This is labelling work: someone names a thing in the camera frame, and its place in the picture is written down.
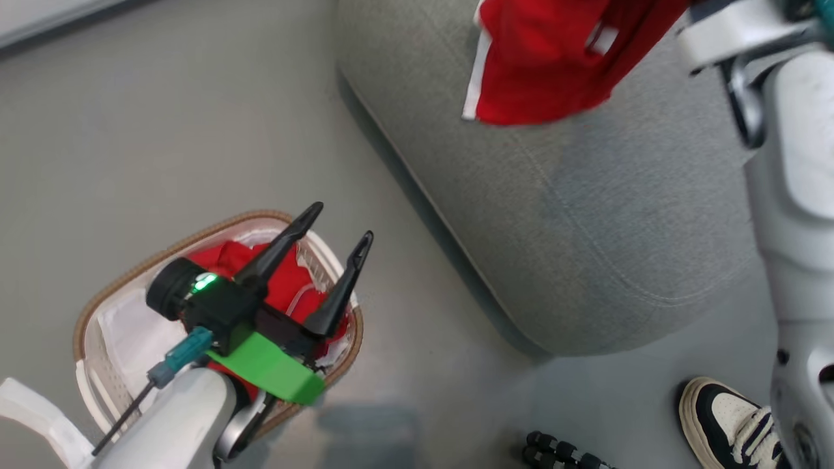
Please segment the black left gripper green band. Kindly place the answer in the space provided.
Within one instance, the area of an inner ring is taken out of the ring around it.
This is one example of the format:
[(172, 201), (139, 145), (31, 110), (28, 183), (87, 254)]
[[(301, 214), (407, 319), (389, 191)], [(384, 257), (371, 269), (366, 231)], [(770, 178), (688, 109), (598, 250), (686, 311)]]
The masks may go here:
[(308, 385), (286, 397), (279, 390), (259, 385), (265, 393), (286, 403), (309, 406), (324, 392), (324, 377), (315, 368), (313, 345), (334, 337), (351, 302), (373, 244), (373, 231), (366, 231), (346, 260), (345, 269), (319, 309), (304, 326), (295, 320), (268, 319), (277, 309), (267, 305), (268, 282), (295, 244), (304, 238), (324, 210), (314, 202), (297, 216), (252, 261), (232, 279), (205, 270), (185, 257), (173, 259), (149, 283), (146, 303), (170, 321), (181, 322), (187, 335), (168, 351), (148, 373), (155, 387), (163, 388), (185, 365), (217, 352), (228, 356), (258, 330), (296, 362), (312, 371)]

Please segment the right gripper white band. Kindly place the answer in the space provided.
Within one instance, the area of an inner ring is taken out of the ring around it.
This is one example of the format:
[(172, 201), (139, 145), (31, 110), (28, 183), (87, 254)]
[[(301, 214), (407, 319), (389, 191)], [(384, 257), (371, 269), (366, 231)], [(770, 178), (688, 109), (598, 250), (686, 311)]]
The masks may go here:
[(834, 0), (730, 0), (677, 35), (688, 72), (808, 42), (834, 44)]

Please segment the red garment with white trim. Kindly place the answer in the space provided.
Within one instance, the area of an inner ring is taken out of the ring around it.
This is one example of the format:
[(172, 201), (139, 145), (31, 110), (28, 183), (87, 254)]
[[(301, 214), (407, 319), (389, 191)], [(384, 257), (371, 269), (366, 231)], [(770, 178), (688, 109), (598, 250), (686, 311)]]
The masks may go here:
[(462, 117), (548, 124), (595, 109), (693, 0), (479, 0)]

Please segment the white laundry basket brown rim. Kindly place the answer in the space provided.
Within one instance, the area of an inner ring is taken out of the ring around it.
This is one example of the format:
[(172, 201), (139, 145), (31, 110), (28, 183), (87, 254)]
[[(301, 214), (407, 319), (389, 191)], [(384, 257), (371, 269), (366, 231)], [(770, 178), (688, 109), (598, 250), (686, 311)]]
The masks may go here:
[[(110, 430), (113, 422), (127, 410), (134, 394), (147, 383), (145, 371), (185, 338), (181, 324), (164, 320), (144, 304), (145, 285), (155, 273), (179, 255), (209, 249), (225, 241), (250, 247), (267, 243), (290, 222), (292, 216), (275, 210), (254, 210), (226, 219), (145, 259), (87, 303), (72, 339), (76, 380), (87, 411), (103, 433)], [(330, 246), (313, 231), (296, 246), (296, 264), (310, 274), (311, 288), (322, 293), (329, 291), (343, 273), (342, 264)], [(345, 323), (345, 335), (317, 360), (317, 364), (324, 366), (325, 389), (351, 368), (362, 345), (364, 319), (355, 294), (347, 307)], [(125, 345), (137, 345), (136, 351), (117, 353), (115, 342), (119, 334), (128, 339)], [(298, 404), (278, 401), (251, 440), (264, 437), (302, 409)]]

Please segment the red garment with white lines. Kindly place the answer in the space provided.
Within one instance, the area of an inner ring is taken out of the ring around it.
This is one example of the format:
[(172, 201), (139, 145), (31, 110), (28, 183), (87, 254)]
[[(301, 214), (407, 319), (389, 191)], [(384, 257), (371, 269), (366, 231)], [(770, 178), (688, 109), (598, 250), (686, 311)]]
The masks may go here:
[[(210, 249), (204, 249), (190, 256), (191, 261), (212, 273), (227, 277), (242, 268), (265, 249), (265, 244), (254, 247), (229, 241)], [(290, 251), (275, 274), (268, 282), (267, 305), (277, 309), (277, 314), (268, 313), (268, 319), (304, 320), (324, 303), (327, 294), (316, 288), (312, 274), (297, 258), (298, 250)], [(349, 328), (354, 326), (351, 310), (346, 309), (339, 329), (325, 344), (313, 345), (315, 368), (321, 375), (330, 374), (336, 363), (346, 354), (351, 338)], [(258, 330), (248, 336), (237, 350), (228, 356), (212, 351), (209, 353), (208, 368), (229, 377), (235, 386), (244, 389), (252, 403), (266, 384), (271, 390), (279, 390), (286, 397), (302, 391), (308, 385), (306, 379), (312, 371), (304, 368), (303, 362), (296, 362), (288, 351), (281, 350)]]

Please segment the white cloth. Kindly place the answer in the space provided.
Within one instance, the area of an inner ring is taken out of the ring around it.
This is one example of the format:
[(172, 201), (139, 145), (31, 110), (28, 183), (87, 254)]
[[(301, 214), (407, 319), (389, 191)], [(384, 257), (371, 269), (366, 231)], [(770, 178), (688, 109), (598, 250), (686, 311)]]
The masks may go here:
[(133, 398), (147, 385), (148, 370), (186, 337), (182, 324), (152, 311), (142, 292), (105, 306), (96, 319), (108, 358)]

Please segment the grey fabric sofa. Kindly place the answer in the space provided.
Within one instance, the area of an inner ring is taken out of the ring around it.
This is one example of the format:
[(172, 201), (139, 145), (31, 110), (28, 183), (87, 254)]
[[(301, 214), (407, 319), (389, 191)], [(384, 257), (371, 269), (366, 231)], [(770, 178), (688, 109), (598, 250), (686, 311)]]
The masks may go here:
[(632, 350), (694, 323), (762, 267), (750, 154), (715, 72), (669, 32), (597, 109), (462, 119), (476, 0), (338, 0), (358, 101), (506, 316), (555, 356)]

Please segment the white fabric strip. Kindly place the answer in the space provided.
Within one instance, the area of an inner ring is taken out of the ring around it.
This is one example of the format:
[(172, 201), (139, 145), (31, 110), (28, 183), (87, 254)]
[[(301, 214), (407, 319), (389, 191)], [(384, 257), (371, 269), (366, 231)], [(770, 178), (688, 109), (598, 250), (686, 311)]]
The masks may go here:
[(87, 437), (59, 407), (12, 377), (0, 383), (0, 418), (44, 437), (66, 469), (91, 469), (93, 445)]

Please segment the black tripod legs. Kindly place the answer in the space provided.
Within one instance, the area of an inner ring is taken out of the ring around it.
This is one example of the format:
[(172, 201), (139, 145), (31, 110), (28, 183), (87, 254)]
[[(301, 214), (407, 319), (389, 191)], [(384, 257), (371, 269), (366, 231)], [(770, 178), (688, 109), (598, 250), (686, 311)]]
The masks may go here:
[(521, 458), (531, 469), (619, 469), (566, 440), (532, 431), (525, 437)]

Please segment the black and white sneaker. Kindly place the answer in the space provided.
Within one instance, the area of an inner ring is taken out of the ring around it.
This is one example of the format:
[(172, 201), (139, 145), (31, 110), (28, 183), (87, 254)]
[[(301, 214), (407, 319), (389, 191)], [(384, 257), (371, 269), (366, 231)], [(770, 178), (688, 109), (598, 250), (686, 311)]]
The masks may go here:
[(680, 386), (682, 433), (702, 469), (793, 469), (771, 408), (708, 377)]

